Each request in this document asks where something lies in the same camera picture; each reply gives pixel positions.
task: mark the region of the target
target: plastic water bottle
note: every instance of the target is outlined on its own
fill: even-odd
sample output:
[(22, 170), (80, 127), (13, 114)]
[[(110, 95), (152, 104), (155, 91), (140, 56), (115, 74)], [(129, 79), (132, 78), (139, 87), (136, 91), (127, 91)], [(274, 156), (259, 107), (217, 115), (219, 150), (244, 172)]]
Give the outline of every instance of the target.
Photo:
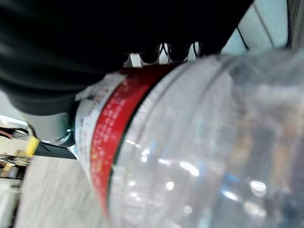
[(87, 88), (77, 156), (109, 227), (303, 226), (303, 63), (212, 56)]

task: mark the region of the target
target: yellow object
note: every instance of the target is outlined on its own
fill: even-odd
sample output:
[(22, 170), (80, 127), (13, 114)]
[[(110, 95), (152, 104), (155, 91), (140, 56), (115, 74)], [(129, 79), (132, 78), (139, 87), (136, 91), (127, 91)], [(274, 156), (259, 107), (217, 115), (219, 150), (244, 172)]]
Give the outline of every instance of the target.
[(28, 146), (27, 146), (27, 149), (26, 149), (26, 156), (28, 157), (33, 157), (33, 155), (35, 154), (36, 152), (36, 149), (39, 145), (39, 140), (37, 138), (35, 138), (34, 136), (31, 136), (29, 138), (29, 141), (28, 141)]

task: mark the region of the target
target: black sleeve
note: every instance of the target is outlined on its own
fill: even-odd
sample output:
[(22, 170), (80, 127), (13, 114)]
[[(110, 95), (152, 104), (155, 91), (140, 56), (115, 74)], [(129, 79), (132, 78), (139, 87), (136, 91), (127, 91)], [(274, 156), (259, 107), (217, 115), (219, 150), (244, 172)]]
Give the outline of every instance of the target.
[(29, 114), (67, 111), (125, 53), (170, 42), (224, 47), (252, 0), (4, 0), (0, 89)]

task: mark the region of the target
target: white label section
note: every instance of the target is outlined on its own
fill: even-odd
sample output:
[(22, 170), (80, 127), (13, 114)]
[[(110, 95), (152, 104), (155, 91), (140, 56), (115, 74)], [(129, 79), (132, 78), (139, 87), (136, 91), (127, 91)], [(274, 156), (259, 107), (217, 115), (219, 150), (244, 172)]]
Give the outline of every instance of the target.
[(78, 109), (85, 109), (83, 111), (77, 110), (79, 117), (76, 116), (75, 132), (77, 155), (85, 174), (91, 181), (90, 166), (91, 166), (91, 142), (95, 129), (95, 125), (99, 118), (100, 112), (104, 105), (112, 95), (113, 91), (124, 81), (126, 76), (119, 73), (109, 74), (104, 79), (86, 90), (86, 104), (79, 106)]

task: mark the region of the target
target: floor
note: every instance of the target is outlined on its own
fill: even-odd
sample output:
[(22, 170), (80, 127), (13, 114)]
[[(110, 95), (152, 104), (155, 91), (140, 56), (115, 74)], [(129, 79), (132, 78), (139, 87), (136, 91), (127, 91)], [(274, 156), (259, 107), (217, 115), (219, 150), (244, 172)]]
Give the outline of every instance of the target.
[(34, 157), (15, 228), (104, 228), (99, 200), (76, 160)]

